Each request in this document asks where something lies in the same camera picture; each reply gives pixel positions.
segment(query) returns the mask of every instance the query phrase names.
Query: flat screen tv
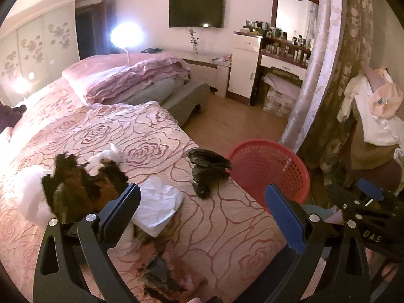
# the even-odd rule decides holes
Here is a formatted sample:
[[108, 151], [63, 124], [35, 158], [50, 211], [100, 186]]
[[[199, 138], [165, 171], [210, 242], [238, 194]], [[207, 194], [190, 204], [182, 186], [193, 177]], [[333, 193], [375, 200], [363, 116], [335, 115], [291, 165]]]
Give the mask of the flat screen tv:
[[223, 27], [223, 0], [170, 0], [170, 27]]

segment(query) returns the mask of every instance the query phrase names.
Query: floral curtain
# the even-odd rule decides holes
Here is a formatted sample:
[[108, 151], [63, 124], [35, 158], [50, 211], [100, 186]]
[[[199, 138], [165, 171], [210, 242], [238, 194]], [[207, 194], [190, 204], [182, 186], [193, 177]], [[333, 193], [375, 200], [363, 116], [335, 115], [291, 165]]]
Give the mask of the floral curtain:
[[360, 63], [370, 61], [373, 40], [371, 0], [347, 0], [342, 46], [331, 83], [298, 154], [308, 168], [320, 167], [326, 183], [332, 166], [348, 139], [345, 126], [337, 120], [349, 80], [360, 73]]

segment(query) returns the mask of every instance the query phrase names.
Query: red plastic laundry basket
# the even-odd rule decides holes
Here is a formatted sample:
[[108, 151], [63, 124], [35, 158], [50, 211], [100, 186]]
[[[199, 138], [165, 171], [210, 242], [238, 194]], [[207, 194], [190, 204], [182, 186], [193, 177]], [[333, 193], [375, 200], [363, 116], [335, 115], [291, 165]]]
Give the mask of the red plastic laundry basket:
[[248, 140], [232, 149], [230, 176], [267, 209], [264, 192], [276, 184], [290, 200], [302, 204], [310, 190], [310, 177], [302, 160], [291, 150], [269, 140]]

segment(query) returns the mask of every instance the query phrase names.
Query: blue gripper pad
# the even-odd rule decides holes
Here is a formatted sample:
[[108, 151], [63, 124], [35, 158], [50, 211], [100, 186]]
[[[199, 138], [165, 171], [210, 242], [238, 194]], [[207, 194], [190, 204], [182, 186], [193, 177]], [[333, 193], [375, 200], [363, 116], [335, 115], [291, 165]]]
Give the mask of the blue gripper pad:
[[302, 254], [306, 246], [304, 231], [306, 212], [298, 203], [285, 198], [276, 185], [269, 185], [266, 188], [265, 203], [287, 240], [288, 246]]
[[370, 183], [369, 181], [365, 179], [360, 179], [358, 181], [358, 188], [361, 190], [361, 192], [367, 194], [370, 198], [372, 198], [374, 201], [383, 201], [383, 190], [379, 188], [378, 186], [375, 186], [374, 184]]

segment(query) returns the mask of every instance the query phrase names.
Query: lamp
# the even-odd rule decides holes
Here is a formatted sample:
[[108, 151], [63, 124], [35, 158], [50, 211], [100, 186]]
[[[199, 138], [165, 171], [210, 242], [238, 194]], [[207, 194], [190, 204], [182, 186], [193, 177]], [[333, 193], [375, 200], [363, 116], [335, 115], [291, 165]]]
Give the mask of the lamp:
[[30, 89], [30, 83], [27, 79], [20, 77], [13, 83], [13, 88], [18, 94], [22, 94], [25, 100], [25, 93]]
[[140, 27], [131, 22], [125, 22], [111, 32], [111, 42], [114, 46], [123, 49], [127, 53], [128, 64], [129, 62], [129, 47], [135, 47], [143, 41], [143, 33]]

